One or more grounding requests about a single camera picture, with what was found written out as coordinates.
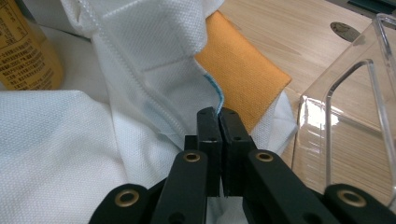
transparent plastic box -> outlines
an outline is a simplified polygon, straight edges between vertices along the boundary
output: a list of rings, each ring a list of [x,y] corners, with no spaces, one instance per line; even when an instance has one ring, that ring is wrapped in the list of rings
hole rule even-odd
[[[396,19],[371,25],[301,96],[292,170],[318,192],[346,183],[395,211]]]

blue trim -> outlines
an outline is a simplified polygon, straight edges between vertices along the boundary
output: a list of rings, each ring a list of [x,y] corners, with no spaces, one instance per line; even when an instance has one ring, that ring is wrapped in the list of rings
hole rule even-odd
[[[220,110],[221,110],[222,106],[224,105],[224,94],[223,94],[219,84],[216,82],[216,80],[212,76],[210,76],[210,74],[206,73],[206,74],[204,74],[204,77],[215,88],[216,92],[219,95],[219,105],[218,105],[218,108],[216,109],[216,113],[218,114],[218,113],[220,113]]]

white textured fabric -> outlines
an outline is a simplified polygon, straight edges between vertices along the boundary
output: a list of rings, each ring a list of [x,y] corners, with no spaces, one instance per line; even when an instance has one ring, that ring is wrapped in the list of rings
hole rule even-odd
[[[162,1],[161,11],[150,0],[64,0],[92,42],[44,29],[64,91],[0,91],[0,223],[87,223],[115,187],[164,179],[184,134],[195,134],[196,112],[221,103],[193,59],[220,4]],[[294,129],[281,95],[252,136],[280,153]],[[246,223],[240,199],[208,204],[207,223]]]

white fabric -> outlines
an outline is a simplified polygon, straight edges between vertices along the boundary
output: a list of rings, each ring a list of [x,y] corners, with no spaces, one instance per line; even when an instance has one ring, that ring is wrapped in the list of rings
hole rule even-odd
[[[130,2],[63,1],[92,43],[44,29],[78,91],[0,92],[0,223],[87,223],[115,187],[164,179],[196,112],[221,106],[192,57],[221,1]],[[294,129],[281,95],[252,136],[281,153]],[[246,222],[240,199],[208,204],[207,223]]]

clear plastic container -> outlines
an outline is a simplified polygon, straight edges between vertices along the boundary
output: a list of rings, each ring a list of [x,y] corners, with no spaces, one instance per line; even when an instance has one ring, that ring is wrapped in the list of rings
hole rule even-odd
[[[14,0],[0,0],[0,91],[55,90],[63,75],[38,25],[22,16]]]
[[[292,170],[318,192],[346,183],[396,209],[396,20],[372,24],[302,95]]]

